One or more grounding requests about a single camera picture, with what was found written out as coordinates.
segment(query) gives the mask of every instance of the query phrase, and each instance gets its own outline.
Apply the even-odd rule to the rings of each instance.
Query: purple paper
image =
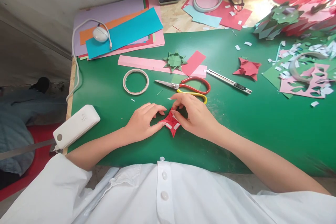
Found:
[[[122,0],[119,2],[109,3],[106,5],[98,6],[91,8],[89,10],[81,10],[75,16],[73,28],[75,29],[78,25],[89,18],[96,19],[103,23],[110,22],[111,20],[121,18],[126,15],[130,15],[135,12],[139,12],[144,9],[144,0]],[[74,37],[74,49],[76,56],[83,55],[88,53],[86,49],[86,45],[80,45],[79,41],[79,32],[82,30],[89,29],[97,25],[94,21],[89,21],[83,26],[81,26],[75,33]],[[148,37],[144,37],[139,39],[132,44],[135,43],[143,43],[148,40]]]

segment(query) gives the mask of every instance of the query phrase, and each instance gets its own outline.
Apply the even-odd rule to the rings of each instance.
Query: green table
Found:
[[[334,123],[336,92],[328,95],[316,108],[310,107],[311,98],[295,96],[287,99],[262,76],[275,59],[281,40],[288,46],[296,38],[277,37],[272,41],[260,41],[252,34],[252,28],[236,31],[210,30],[189,33],[165,34],[163,47],[133,51],[124,55],[162,59],[168,51],[178,51],[189,58],[199,50],[207,58],[202,63],[225,77],[251,89],[251,95],[207,75],[211,84],[208,108],[215,118],[232,131],[258,143],[286,158],[310,175],[326,176],[323,165],[336,169],[336,141]],[[252,43],[249,47],[244,42]],[[238,57],[261,63],[258,81],[249,77],[232,75],[239,68]],[[145,70],[149,76],[147,91],[139,96],[128,94],[122,79],[130,67],[117,65],[119,55],[92,61],[80,61],[81,84],[73,97],[72,114],[85,104],[92,104],[101,121],[69,147],[76,147],[123,127],[135,109],[151,102],[171,108],[168,100],[175,93],[154,79],[171,81],[173,75]],[[127,79],[128,88],[137,92],[145,85],[145,78],[137,73]],[[153,123],[162,120],[157,116]],[[100,161],[100,165],[127,166],[135,163],[156,163],[163,156],[166,161],[192,164],[216,172],[250,173],[249,169],[232,153],[206,140],[200,139],[180,127],[172,137],[164,127],[154,136],[119,148]]]

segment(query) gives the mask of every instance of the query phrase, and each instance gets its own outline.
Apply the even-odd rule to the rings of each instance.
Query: forearm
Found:
[[[66,155],[73,164],[84,170],[91,170],[111,151],[127,144],[124,128],[102,136],[71,151]]]
[[[308,174],[274,152],[222,126],[214,143],[231,151],[272,191],[315,191],[329,194]]]

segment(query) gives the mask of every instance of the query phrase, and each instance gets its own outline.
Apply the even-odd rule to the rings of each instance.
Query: scissor blade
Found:
[[[171,82],[164,82],[162,80],[155,80],[156,82],[159,82],[165,86],[168,86],[168,87],[171,87],[171,88],[174,88],[174,89],[178,89],[179,88],[179,85],[178,84],[174,84],[174,83],[171,83]]]

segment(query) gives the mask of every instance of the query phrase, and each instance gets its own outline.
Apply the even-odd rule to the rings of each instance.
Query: white power bank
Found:
[[[99,121],[95,108],[85,105],[53,132],[57,144],[55,149],[68,147]]]

